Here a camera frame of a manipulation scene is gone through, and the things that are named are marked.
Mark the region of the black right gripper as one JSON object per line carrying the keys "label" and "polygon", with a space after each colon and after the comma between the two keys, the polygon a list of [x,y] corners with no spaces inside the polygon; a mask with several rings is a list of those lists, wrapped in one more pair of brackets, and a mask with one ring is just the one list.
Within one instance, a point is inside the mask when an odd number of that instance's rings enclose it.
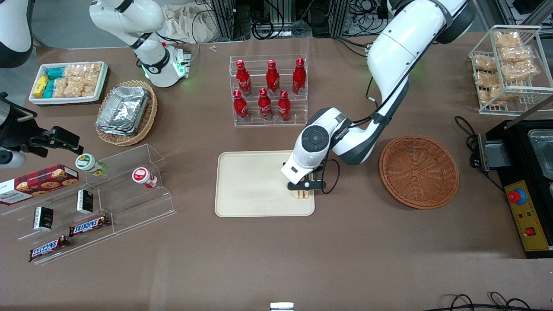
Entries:
{"label": "black right gripper", "polygon": [[[41,138],[44,131],[35,120],[36,113],[10,102],[5,92],[1,93],[1,146],[14,152],[46,152],[42,145],[32,146],[32,138]],[[53,127],[50,140],[57,148],[77,155],[84,153],[79,145],[80,136],[61,127]]]}

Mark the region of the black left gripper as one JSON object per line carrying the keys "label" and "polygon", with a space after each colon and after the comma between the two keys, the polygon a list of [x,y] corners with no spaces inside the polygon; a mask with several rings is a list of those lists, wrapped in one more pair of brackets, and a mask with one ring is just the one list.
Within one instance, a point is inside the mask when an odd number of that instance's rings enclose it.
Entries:
{"label": "black left gripper", "polygon": [[[292,184],[298,184],[302,179],[305,177],[308,177],[311,173],[314,173],[316,171],[320,171],[323,168],[323,163],[320,163],[320,165],[316,166],[315,168],[303,168],[300,167],[295,162],[285,162],[283,164],[283,175],[290,181]],[[310,190],[310,197],[314,197],[315,191]],[[297,190],[292,191],[292,197],[295,199],[298,198],[298,192]]]}

